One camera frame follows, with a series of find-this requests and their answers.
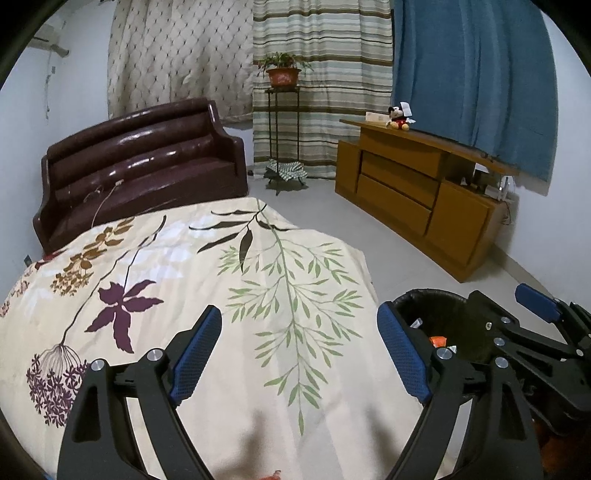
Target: sofa backrest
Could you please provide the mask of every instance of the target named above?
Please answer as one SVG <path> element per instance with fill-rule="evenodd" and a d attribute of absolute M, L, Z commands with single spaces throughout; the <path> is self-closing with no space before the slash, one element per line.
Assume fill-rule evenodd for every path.
<path fill-rule="evenodd" d="M 215 156 L 205 98 L 147 108 L 86 128 L 47 149 L 51 190 L 76 206 L 97 190 L 200 157 Z"/>

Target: bedsheet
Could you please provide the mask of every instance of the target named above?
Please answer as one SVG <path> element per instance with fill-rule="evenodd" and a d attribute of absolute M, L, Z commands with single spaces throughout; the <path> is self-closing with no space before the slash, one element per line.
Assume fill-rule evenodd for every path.
<path fill-rule="evenodd" d="M 254 198 L 97 226 L 26 270 L 0 309 L 0 408 L 23 447 L 54 476 L 87 365 L 165 347 L 208 304 L 222 334 L 177 411 L 216 480 L 386 477 L 422 406 L 379 336 L 363 254 Z"/>

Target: potted plant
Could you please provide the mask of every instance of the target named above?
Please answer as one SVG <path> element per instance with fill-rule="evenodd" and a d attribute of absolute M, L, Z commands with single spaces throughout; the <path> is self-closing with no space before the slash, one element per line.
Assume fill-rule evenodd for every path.
<path fill-rule="evenodd" d="M 293 87 L 297 85 L 301 69 L 309 68 L 310 64 L 298 61 L 291 53 L 275 52 L 265 56 L 258 62 L 258 67 L 269 74 L 272 87 Z"/>

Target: terracotta pot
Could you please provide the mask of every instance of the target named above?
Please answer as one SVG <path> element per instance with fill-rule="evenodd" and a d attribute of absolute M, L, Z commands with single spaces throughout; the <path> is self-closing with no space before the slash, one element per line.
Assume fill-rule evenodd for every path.
<path fill-rule="evenodd" d="M 269 69 L 269 80 L 271 81 L 272 87 L 294 87 L 297 85 L 297 77 L 301 72 L 300 69 L 281 68 L 281 69 Z"/>

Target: gray tile floor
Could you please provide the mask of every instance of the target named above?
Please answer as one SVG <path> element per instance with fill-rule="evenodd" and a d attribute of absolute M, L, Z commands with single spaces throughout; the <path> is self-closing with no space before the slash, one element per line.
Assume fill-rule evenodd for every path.
<path fill-rule="evenodd" d="M 558 330 L 515 301 L 517 281 L 491 260 L 458 283 L 434 261 L 368 213 L 335 193 L 328 180 L 306 180 L 305 190 L 280 192 L 267 181 L 250 179 L 250 195 L 266 202 L 291 223 L 335 236 L 365 254 L 379 301 L 392 300 L 412 288 L 440 288 L 468 296 L 480 290 L 519 318 L 522 327 L 562 340 Z M 448 453 L 457 456 L 469 416 L 469 404 L 460 408 Z"/>

